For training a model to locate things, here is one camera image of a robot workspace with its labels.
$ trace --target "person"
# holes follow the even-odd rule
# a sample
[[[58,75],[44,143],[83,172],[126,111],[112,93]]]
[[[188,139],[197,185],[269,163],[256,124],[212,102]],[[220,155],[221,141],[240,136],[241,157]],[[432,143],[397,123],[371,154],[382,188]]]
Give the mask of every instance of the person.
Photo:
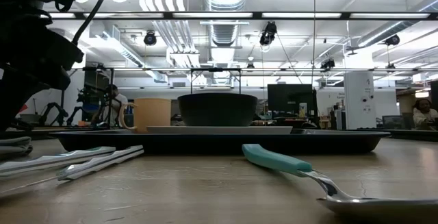
[[[427,99],[418,99],[413,106],[413,121],[417,129],[434,129],[435,119],[438,112],[430,106],[432,103]]]
[[[107,86],[107,88],[105,89],[105,93],[108,94],[108,96],[112,96],[113,100],[111,103],[111,121],[110,121],[110,126],[116,126],[117,123],[116,122],[116,117],[118,116],[119,110],[120,110],[120,104],[126,104],[128,103],[128,98],[126,98],[126,96],[122,95],[119,93],[118,88],[116,85],[114,84],[110,84]],[[105,109],[103,111],[103,121],[104,122],[108,122],[107,118],[108,118],[108,110],[109,110],[109,103],[110,101],[106,101],[105,103]],[[98,119],[97,117],[98,114],[95,114],[93,116],[93,121],[96,121],[96,119]]]

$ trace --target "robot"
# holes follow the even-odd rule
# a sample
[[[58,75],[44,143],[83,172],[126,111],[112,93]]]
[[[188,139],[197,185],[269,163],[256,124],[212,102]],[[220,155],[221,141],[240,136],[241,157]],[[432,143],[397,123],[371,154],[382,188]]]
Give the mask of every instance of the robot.
[[[90,16],[75,34],[73,41],[47,29],[51,16],[43,3],[55,2],[60,12],[67,12],[75,0],[0,0],[0,130],[6,130],[24,103],[35,93],[55,88],[66,90],[70,84],[67,71],[81,62],[77,47],[79,37],[88,26],[103,0],[98,0]]]

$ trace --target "white plate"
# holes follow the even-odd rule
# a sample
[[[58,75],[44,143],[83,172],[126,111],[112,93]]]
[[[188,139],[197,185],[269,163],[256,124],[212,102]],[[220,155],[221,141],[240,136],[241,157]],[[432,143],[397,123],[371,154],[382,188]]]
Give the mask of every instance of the white plate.
[[[150,134],[290,134],[292,127],[184,127],[148,126]]]

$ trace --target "metal spoon head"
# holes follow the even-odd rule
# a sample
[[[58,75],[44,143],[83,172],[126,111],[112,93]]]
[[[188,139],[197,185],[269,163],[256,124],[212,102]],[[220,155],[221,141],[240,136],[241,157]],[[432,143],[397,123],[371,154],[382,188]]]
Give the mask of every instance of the metal spoon head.
[[[414,223],[413,221],[429,223],[428,219],[430,219],[434,223],[437,222],[438,199],[355,198],[339,200],[327,196],[317,201],[336,214],[356,219],[380,221],[400,219],[406,223]]]

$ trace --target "spoon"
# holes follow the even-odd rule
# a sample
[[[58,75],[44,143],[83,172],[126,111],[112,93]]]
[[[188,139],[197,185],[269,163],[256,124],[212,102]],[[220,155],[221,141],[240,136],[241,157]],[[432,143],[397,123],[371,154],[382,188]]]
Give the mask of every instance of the spoon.
[[[436,214],[438,211],[438,199],[379,199],[350,196],[339,189],[330,178],[313,170],[308,162],[268,151],[257,144],[242,145],[242,150],[246,159],[254,164],[315,180],[326,192],[326,197],[317,201],[342,216],[369,219],[409,215],[423,220],[427,214]]]

